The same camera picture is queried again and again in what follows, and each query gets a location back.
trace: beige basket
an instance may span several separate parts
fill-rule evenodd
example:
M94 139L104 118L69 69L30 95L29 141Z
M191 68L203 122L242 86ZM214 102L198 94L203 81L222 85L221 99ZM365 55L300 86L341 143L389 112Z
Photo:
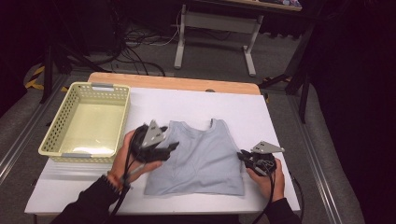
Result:
M38 153L54 161L113 162L122 146L129 98L128 86L73 83Z

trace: cable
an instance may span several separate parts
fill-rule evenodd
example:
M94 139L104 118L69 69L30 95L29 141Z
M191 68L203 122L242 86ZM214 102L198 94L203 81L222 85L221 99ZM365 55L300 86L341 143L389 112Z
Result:
M144 62L142 61L142 59L139 57L139 55L138 55L136 52L134 52L133 49L129 48L128 46L127 46L126 48L129 49L134 55L136 55L136 57L139 59L139 62L142 63L143 68L145 69L146 75L148 76L148 75L149 75L149 71L148 71L147 67L145 66L145 63L144 63Z
M217 40L221 40L221 41L224 41L224 40L228 39L228 37L230 37L230 35L231 35L231 33L232 33L232 32L230 32L230 31L227 31L227 32L226 32L227 35L226 35L225 37L219 38L219 37L217 37L217 36L215 36L215 35L210 34L210 32L208 32L206 29L195 28L195 29L189 29L189 31L188 31L186 34L191 33L191 32L201 32L201 33L203 33L203 34L205 34L205 35L209 35L210 37L215 38L215 39L217 39Z
M304 218L304 209L305 209L305 200L304 200L304 194L303 194L303 188L301 187L300 183L298 182L297 178L291 174L289 171L291 180L294 181L294 183L297 185L298 190L300 191L300 196L301 196L301 214L300 214L300 220L303 222Z
M165 46L165 45L169 44L170 42L172 42L172 41L175 39L175 36L177 35L177 33L178 33L178 31L175 31L175 34L170 38L170 40L169 40L168 42L164 43L164 44L154 44L154 43L151 43L151 44L146 44L146 45L152 45L152 46Z
M126 53L127 55L123 54L123 52L121 53L121 55L124 56L124 58L131 60L130 62L121 61L121 60L119 60L119 59L115 59L115 60L118 61L118 62L120 62L120 63L133 63L133 64L134 64L134 68L136 69L136 73L137 73L138 75L140 75L139 69L137 69L137 66L136 66L136 63L135 63L136 60L133 59L133 58L131 57L131 55L129 54L129 51L128 51L128 50L126 50L125 53Z
M113 68L113 63L110 63L110 66L111 66L111 72L116 73L116 71L114 71L114 68Z
M271 172L268 170L268 168L266 166L264 166L264 168L267 170L267 174L271 174ZM262 218L262 216L265 214L265 212L267 211L267 209L270 206L271 201L273 200L274 197L274 188L275 188L275 178L272 178L272 175L268 175L268 177L270 178L270 182L271 182L271 194L270 194L270 198L268 199L268 204L265 205L265 208L262 210L262 212L256 217L256 219L254 219L254 221L252 222L252 224L257 224L260 219Z
M151 38L156 38L156 39L151 40L148 43L144 42L146 39L151 39ZM140 31L140 29L133 29L132 31L128 32L128 34L124 38L125 41L134 42L134 46L132 46L132 48L134 49L139 47L141 44L150 45L160 41L161 39L163 39L163 37L161 35L158 35L157 33L152 33L151 31L149 31L149 33L146 34L145 32Z
M119 49L117 50L117 53L116 53L115 55L109 57L108 59L104 59L104 60L100 60L100 61L95 61L95 62L93 62L93 61L91 61L91 60L90 60L90 61L91 61L92 63L96 64L96 65L101 65L101 64L104 64L104 63L109 63L109 62L113 61L114 59L118 58L118 57L120 56L120 53L121 53L121 49L119 48ZM69 60L72 64L75 64L75 65L77 65L77 66L84 66L84 65L85 65L85 64L83 64L83 63L80 63L79 61L73 60L72 58L68 58L68 60Z
M134 65L136 65L136 63L140 63L140 62L134 61L134 60L132 60L131 62L125 62L125 61L116 59L116 61L118 61L120 63L133 63ZM148 63L148 62L143 62L143 63L156 67L158 70L160 70L160 72L163 75L163 77L166 77L165 71L158 64L156 64L156 63Z
M129 191L129 188L130 188L130 185L129 185L129 183L128 183L128 178L129 178L128 171L129 171L129 169L131 168L132 164L134 163L134 159L131 161L131 163L129 163L129 159L130 159L130 155L132 155L132 142L134 141L135 135L136 135L136 132L134 132L134 134L132 135L131 142L130 142L130 144L129 144L129 146L128 146L128 154L127 154L126 160L125 160L124 173L123 173L123 175L122 175L122 181L123 181L123 183L122 183L122 191L121 191L121 193L120 193L120 198L119 198L119 200L117 201L117 204L116 204L116 206L114 207L113 211L111 212L110 216L109 216L108 219L104 222L104 223L106 223L106 224L107 224L107 223L110 223L111 220L113 219L113 217L117 214L117 212L118 212L119 209L120 209L120 206L122 205L122 202L123 202L124 199L125 199L126 194L127 194L128 191Z
M181 10L177 13L177 17L176 17L176 27L177 27L177 29L176 29L174 35L172 36L172 38L171 38L168 42L166 42L166 43L164 43L164 44L159 44L159 45L150 44L150 45L154 45L154 46L165 46L165 45L169 44L170 42L172 42L172 40L174 40L174 38L175 38L175 36L176 36L177 34L180 34L180 30L179 30L180 27L179 27L179 25L178 25L178 17L180 16L180 13L181 13Z

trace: gray sleeveless top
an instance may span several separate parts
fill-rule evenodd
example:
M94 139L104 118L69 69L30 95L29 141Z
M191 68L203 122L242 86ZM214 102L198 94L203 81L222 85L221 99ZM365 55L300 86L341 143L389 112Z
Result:
M217 193L244 195L239 151L226 123L212 119L206 131L186 122L170 121L166 138L158 147L179 142L171 158L152 171L145 188L147 195L168 193Z

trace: white metal frame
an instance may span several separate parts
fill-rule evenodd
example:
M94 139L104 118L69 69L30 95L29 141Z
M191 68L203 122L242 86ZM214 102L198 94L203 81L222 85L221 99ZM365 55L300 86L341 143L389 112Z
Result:
M219 16L206 13L190 12L186 10L186 5L182 6L180 27L179 27L179 40L177 45L177 53L175 58L175 68L180 69L183 52L185 46L185 28L186 26L196 28L206 28L212 30L230 31L244 34L251 34L250 42L247 46L243 46L245 60L247 63L248 74L251 77L256 76L253 60L251 58L251 51L259 33L260 26L262 25L263 15L257 19L243 19L227 16Z

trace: table leg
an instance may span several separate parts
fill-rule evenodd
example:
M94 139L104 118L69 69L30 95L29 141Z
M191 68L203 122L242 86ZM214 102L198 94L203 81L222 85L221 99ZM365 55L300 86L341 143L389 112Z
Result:
M174 65L176 69L181 68L181 62L183 60L185 28L186 28L186 5L183 5L183 7L181 8L180 30L178 34L177 52L176 52L175 65Z
M250 43L248 46L244 46L244 54L245 54L245 60L247 62L247 70L248 70L248 74L251 77L256 76L256 69L254 69L254 64L250 52L253 49L254 42L256 41L257 35L260 31L260 27L262 26L262 18L263 16L258 17L257 23L254 25L253 33L251 34Z

